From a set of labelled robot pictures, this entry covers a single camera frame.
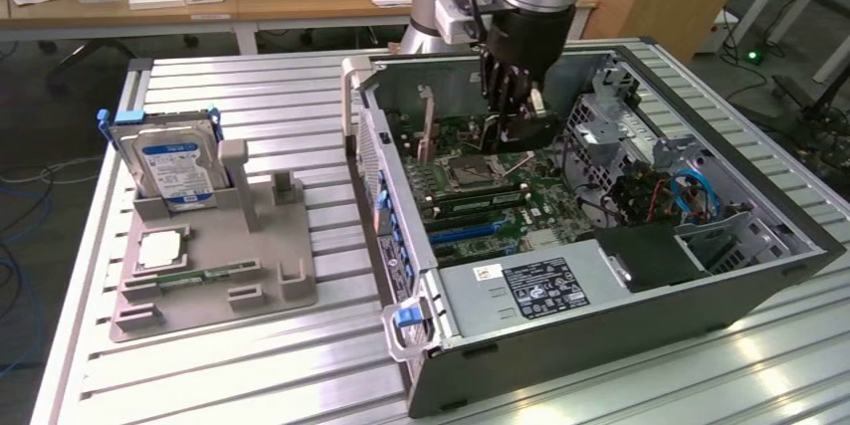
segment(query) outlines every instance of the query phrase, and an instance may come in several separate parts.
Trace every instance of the motherboard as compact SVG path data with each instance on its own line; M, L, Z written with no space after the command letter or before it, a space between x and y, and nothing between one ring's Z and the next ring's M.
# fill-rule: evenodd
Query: motherboard
M442 118L433 160L421 161L425 136L402 118L397 144L441 267L572 243L594 227L554 150L482 154L484 122Z

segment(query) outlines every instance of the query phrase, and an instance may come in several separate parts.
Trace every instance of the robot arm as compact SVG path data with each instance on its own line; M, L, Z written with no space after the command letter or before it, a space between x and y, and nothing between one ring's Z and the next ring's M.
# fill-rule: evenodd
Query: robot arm
M437 23L448 43L481 44L481 90L488 98L493 149L529 149L529 138L544 138L552 129L541 92L546 72L564 50L578 0L480 0L480 15L490 16L489 32L484 22L470 22L473 6L468 0L438 0Z

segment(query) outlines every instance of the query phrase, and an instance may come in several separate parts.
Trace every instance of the blue cable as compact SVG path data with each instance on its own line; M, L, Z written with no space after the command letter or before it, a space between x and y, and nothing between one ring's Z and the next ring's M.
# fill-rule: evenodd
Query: blue cable
M0 265L10 268L10 270L19 275L22 279L22 286L25 288L25 292L27 293L27 299L30 300L30 306L33 308L34 319L37 322L37 335L34 337L33 343L30 344L30 348L22 353L18 359L10 363L3 370L0 370L0 379L6 377L7 373L13 371L13 369L22 363L30 356L38 352L39 346L42 344L43 338L43 322L45 318L42 317L42 307L37 302L37 294L34 292L33 283L30 282L30 278L22 271L22 268L15 261L15 258L10 258L10 261L0 261Z
M680 193L680 183L677 182L677 178L685 178L685 177L692 177L704 186L704 189L707 190L707 194L709 195L709 201L712 205L715 206L715 216L719 217L721 210L720 210L720 201L717 200L717 194L715 193L715 189L712 188L709 180L699 171L695 171L693 169L684 169L681 171L677 171L677 173L674 174L674 177L670 178L672 191L674 192L674 194ZM689 204L685 202L685 200L681 197L677 197L677 204L680 205L684 211L689 213L692 212L692 208L689 207Z
M54 201L51 200L50 196L46 197L39 193L30 193L27 191L18 191L15 189L7 189L3 187L0 187L0 193L9 194L10 196L18 196L19 198L30 198L37 200L45 198L45 201L42 202L45 208L42 208L42 216L39 217L37 222L33 223L27 228L25 228L23 231L19 231L9 238L0 238L0 242L11 244L25 239L33 232L37 231L37 229L39 229L45 225L49 216L51 216L51 213L54 212Z

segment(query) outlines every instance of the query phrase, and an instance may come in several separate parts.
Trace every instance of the aluminum extrusion table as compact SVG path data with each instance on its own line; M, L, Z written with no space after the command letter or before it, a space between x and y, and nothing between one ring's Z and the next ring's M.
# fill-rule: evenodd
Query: aluminum extrusion table
M624 41L680 96L845 244L848 203L654 46ZM586 42L606 45L608 42ZM341 62L360 52L155 61L130 72L122 108L218 106L250 141L249 173L290 168L308 186L320 303L126 343L110 320L134 183L110 149L45 373L34 424L777 423L850 417L850 257L729 329L456 412L413 420L341 134ZM642 108L673 133L676 117Z

